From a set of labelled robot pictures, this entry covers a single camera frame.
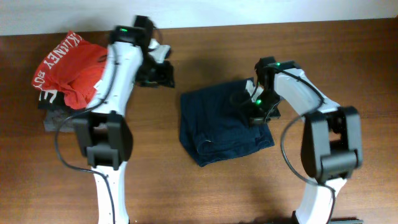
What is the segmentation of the navy blue shorts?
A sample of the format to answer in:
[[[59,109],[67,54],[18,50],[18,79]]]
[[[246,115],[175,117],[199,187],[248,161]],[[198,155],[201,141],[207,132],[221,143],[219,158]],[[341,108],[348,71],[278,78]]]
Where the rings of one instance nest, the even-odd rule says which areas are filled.
[[[243,157],[275,145],[268,125],[251,126],[235,104],[248,98],[246,80],[236,80],[180,97],[179,140],[197,163],[208,164]]]

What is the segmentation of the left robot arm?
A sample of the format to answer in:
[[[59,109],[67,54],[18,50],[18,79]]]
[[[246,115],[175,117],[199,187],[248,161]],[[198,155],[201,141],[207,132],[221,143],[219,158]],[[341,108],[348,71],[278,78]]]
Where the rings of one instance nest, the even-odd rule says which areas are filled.
[[[173,88],[169,45],[154,37],[154,23],[136,16],[132,26],[116,26],[109,34],[108,55],[99,85],[85,112],[72,119],[78,145],[95,178],[99,223],[129,223],[125,203],[125,171],[133,135],[125,119],[135,85]]]

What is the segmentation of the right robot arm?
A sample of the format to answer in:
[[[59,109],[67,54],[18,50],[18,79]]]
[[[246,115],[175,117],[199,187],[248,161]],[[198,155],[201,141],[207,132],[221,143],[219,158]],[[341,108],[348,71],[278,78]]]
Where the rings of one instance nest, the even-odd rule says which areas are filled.
[[[297,113],[281,134],[280,150],[288,168],[305,182],[305,190],[298,208],[281,222],[334,223],[338,193],[363,163],[358,110],[329,99],[293,60],[277,62],[264,57],[254,69],[257,82],[249,101],[257,111],[249,116],[250,124],[266,124],[280,117],[277,107],[282,100]],[[300,120],[304,122],[300,159],[305,175],[294,169],[285,151],[287,131]]]

